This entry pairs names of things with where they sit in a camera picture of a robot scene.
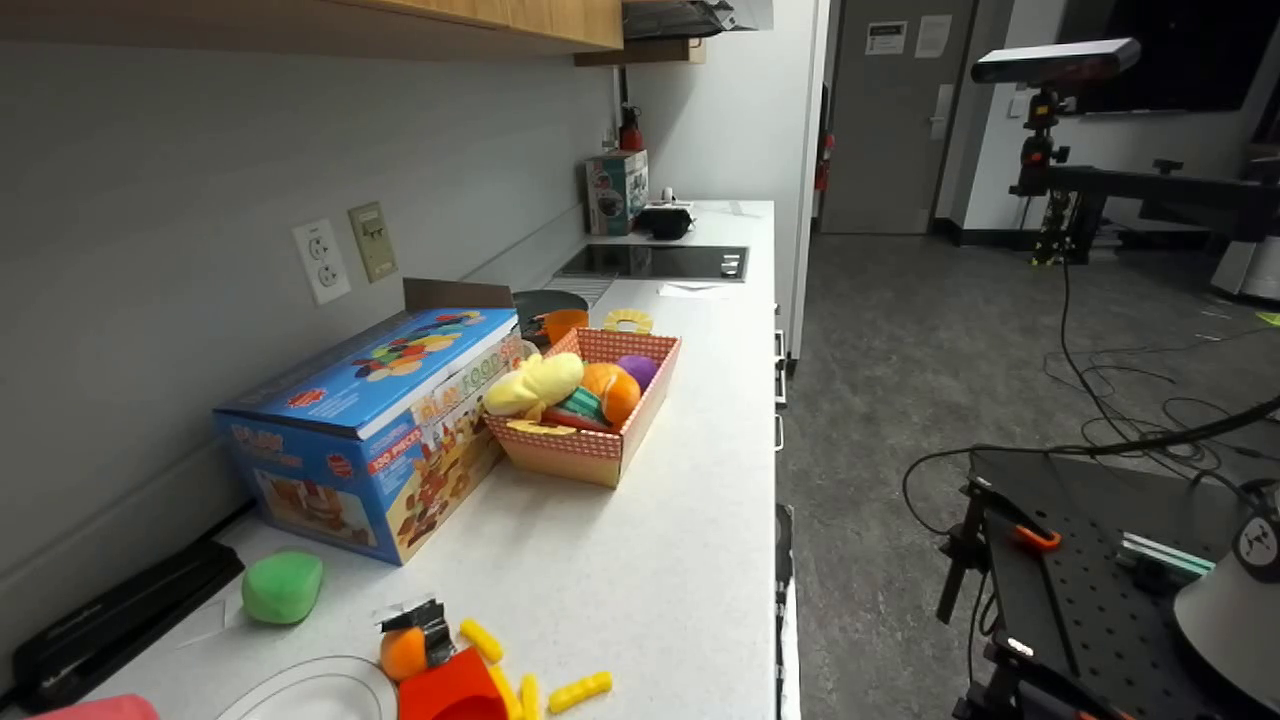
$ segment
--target orange basket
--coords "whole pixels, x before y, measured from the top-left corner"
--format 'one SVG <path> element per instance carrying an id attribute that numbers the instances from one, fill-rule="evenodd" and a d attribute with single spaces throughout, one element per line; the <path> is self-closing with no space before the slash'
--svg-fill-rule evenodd
<path id="1" fill-rule="evenodd" d="M 528 438 L 509 430 L 504 415 L 489 415 L 484 425 L 504 444 L 515 470 L 536 470 L 550 477 L 572 477 L 594 483 L 621 483 L 627 460 L 635 455 L 651 415 L 659 413 L 671 367 L 680 358 L 675 338 L 635 338 L 635 331 L 605 331 L 605 329 L 578 329 L 550 352 L 580 352 L 590 364 L 615 364 L 621 358 L 650 358 L 656 361 L 656 377 L 650 381 L 635 413 L 621 433 L 578 433 L 578 438 Z"/>

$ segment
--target blue box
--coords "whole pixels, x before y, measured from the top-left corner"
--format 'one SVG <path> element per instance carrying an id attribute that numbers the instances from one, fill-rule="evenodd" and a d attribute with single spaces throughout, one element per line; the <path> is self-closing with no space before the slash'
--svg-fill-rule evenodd
<path id="1" fill-rule="evenodd" d="M 403 563 L 497 466 L 481 394 L 522 358 L 512 309 L 403 312 L 215 419 L 274 526 Z"/>

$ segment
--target gray floor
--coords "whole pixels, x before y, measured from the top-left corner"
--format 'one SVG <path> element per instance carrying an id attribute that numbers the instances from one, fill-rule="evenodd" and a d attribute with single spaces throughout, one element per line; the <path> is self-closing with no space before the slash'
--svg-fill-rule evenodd
<path id="1" fill-rule="evenodd" d="M 951 630 L 934 619 L 944 555 L 903 511 L 898 479 L 934 449 L 1081 441 L 1095 413 L 1057 352 L 1061 290 L 1061 269 L 1028 269 L 1019 252 L 917 238 L 811 243 L 781 455 L 781 500 L 798 511 L 809 720 L 950 715 L 967 687 L 967 604 Z M 1095 252 L 1072 271 L 1072 347 L 1081 364 L 1107 364 L 1095 383 L 1119 413 L 1174 430 L 1166 398 L 1245 409 L 1280 394 L 1280 331 L 1205 290 L 1207 263 L 1189 252 Z M 1214 419 L 1195 399 L 1169 413 Z M 1280 449 L 1277 425 L 1241 438 Z M 1271 460 L 1220 444 L 1214 460 L 1277 477 Z M 965 509 L 960 470 L 921 477 L 921 509 L 938 526 Z"/>

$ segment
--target door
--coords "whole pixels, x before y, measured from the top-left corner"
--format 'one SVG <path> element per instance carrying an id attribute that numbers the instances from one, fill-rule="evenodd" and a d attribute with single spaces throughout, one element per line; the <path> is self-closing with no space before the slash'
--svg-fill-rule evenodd
<path id="1" fill-rule="evenodd" d="M 976 0 L 850 0 L 825 234 L 930 234 Z"/>

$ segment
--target toy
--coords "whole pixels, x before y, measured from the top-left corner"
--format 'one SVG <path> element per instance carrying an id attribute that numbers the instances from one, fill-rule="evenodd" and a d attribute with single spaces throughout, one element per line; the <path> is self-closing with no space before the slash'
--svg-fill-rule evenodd
<path id="1" fill-rule="evenodd" d="M 615 361 L 627 377 L 635 377 L 639 394 L 651 383 L 656 377 L 656 361 L 651 358 L 639 358 L 639 352 L 627 352 Z"/>
<path id="2" fill-rule="evenodd" d="M 522 720 L 543 720 L 536 678 L 522 678 Z"/>
<path id="3" fill-rule="evenodd" d="M 427 667 L 427 632 L 399 630 L 386 635 L 379 667 L 393 684 L 403 684 L 409 678 Z"/>
<path id="4" fill-rule="evenodd" d="M 484 666 L 504 659 L 504 639 L 497 639 L 478 617 L 462 623 L 462 635 L 484 656 Z"/>
<path id="5" fill-rule="evenodd" d="M 453 656 L 444 604 L 427 601 L 412 612 L 386 619 L 379 667 L 388 679 L 409 679 L 426 667 L 442 667 Z"/>
<path id="6" fill-rule="evenodd" d="M 399 720 L 509 720 L 484 659 L 465 648 L 448 666 L 409 678 L 396 687 Z"/>
<path id="7" fill-rule="evenodd" d="M 275 551 L 243 568 L 243 617 L 257 623 L 294 630 L 314 617 L 323 583 L 319 555 Z"/>
<path id="8" fill-rule="evenodd" d="M 550 425 L 567 425 L 567 430 L 597 430 L 605 433 L 605 415 L 602 415 L 602 398 L 594 398 L 590 390 L 578 390 L 563 398 L 563 404 L 543 413 Z"/>
<path id="9" fill-rule="evenodd" d="M 489 383 L 484 409 L 491 415 L 539 415 L 562 404 L 583 381 L 583 361 L 578 352 L 524 358 L 522 367 Z"/>
<path id="10" fill-rule="evenodd" d="M 625 430 L 639 404 L 639 383 L 621 364 L 590 364 L 583 390 L 602 398 L 610 430 Z"/>
<path id="11" fill-rule="evenodd" d="M 562 714 L 572 714 L 578 704 L 594 700 L 594 695 L 605 695 L 612 693 L 612 674 L 594 674 L 594 678 L 580 678 L 572 684 L 562 684 L 550 700 L 550 714 L 562 715 Z"/>

